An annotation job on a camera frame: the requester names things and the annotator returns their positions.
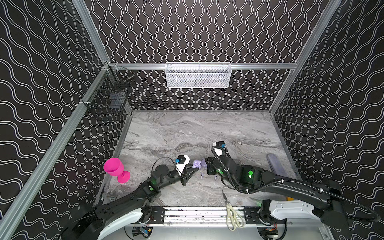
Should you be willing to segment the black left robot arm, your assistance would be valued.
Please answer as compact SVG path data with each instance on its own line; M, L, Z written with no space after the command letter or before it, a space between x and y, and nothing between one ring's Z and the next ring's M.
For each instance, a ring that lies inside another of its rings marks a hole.
M116 201L91 208L83 216L68 223L60 233L61 240L103 240L123 226L134 224L149 211L146 207L161 196L161 190L177 182L183 186L198 171L193 164L181 171L170 171L159 165L151 176L129 195Z

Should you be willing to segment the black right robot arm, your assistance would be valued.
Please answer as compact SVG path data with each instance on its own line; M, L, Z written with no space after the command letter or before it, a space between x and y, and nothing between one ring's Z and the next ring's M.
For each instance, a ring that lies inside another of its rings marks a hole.
M224 143L212 146L212 158L206 158L208 175L219 175L242 194L273 193L303 201L314 207L313 213L320 221L333 228L348 228L351 221L376 223L381 216L372 208L341 195L340 186L334 181L326 185L310 184L274 174L251 165L237 164ZM348 215L345 204L355 205L368 213L370 218Z

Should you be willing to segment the purple earbud charging case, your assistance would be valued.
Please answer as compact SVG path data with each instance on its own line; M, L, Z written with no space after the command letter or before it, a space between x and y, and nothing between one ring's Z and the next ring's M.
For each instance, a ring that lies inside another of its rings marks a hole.
M207 168L207 163L205 160L194 160L193 161L193 168Z

